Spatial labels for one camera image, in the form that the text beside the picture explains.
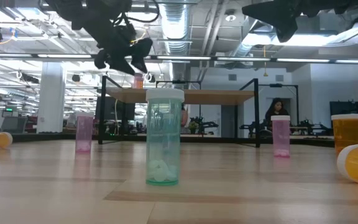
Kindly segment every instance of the white column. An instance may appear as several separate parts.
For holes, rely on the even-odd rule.
[[[60,62],[42,64],[37,133],[63,131],[66,71]]]

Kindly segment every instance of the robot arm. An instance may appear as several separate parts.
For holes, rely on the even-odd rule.
[[[125,57],[132,56],[132,65],[147,73],[144,57],[151,50],[152,41],[144,39],[131,46],[136,31],[125,12],[130,11],[132,0],[87,0],[87,8],[82,6],[81,0],[46,0],[46,2],[63,18],[72,22],[72,29],[84,28],[98,43],[102,50],[95,58],[98,68],[105,68],[105,62],[111,69],[119,70],[131,75],[135,74]],[[119,15],[126,26],[115,26]]]

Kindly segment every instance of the table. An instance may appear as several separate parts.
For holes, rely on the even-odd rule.
[[[145,89],[107,88],[106,93],[123,103],[146,103]],[[185,104],[189,105],[240,105],[254,97],[253,91],[184,90]]]
[[[107,81],[110,81],[112,84],[116,85],[117,88],[107,87]],[[238,106],[242,105],[246,100],[254,97],[255,100],[255,120],[259,121],[259,91],[258,91],[258,79],[255,78],[251,80],[249,83],[244,85],[240,90],[184,90],[185,91],[185,102],[186,104],[193,105],[224,105],[224,106],[234,106],[234,139],[233,138],[221,138],[219,142],[222,140],[228,143],[239,143],[238,138]],[[244,89],[254,84],[253,91],[244,91]],[[102,89],[101,89],[101,103],[100,103],[100,125],[99,125],[99,144],[103,144],[104,136],[104,108],[106,102],[106,95],[114,97],[115,99],[121,101],[122,103],[146,103],[146,91],[145,89],[130,89],[130,88],[122,88],[118,85],[114,80],[107,76],[102,77]],[[122,119],[122,125],[125,126],[127,123],[126,119]],[[260,134],[259,134],[259,123],[256,125],[255,129],[258,131],[255,144],[256,147],[260,146]]]

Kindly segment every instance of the woman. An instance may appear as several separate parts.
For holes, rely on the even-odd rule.
[[[187,110],[185,109],[185,105],[181,104],[181,127],[185,127],[187,124],[187,120],[188,120],[188,113]]]
[[[284,109],[283,101],[280,98],[274,98],[270,108],[266,112],[265,119],[269,126],[272,125],[272,116],[276,115],[290,115],[288,111]]]

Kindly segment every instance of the wooden tabletop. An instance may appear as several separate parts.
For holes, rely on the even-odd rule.
[[[145,89],[107,88],[107,94],[124,103],[146,103]],[[190,105],[239,105],[254,96],[253,91],[185,90]]]
[[[181,143],[172,187],[146,185],[145,142],[14,143],[0,151],[0,224],[358,224],[334,148]]]

